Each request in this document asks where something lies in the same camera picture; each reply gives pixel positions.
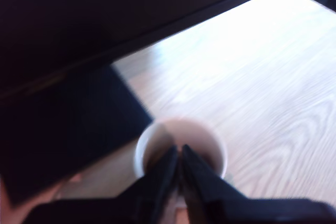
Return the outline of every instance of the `wooden table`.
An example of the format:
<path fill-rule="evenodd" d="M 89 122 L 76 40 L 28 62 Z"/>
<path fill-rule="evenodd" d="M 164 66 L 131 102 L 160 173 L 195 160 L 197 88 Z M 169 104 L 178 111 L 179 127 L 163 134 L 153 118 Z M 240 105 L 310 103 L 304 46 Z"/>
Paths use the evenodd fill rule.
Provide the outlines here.
<path fill-rule="evenodd" d="M 114 65 L 155 117 L 217 131 L 247 196 L 336 206 L 335 41 L 335 13 L 312 0 L 252 0 Z M 119 194 L 135 181 L 135 144 L 35 202 Z"/>

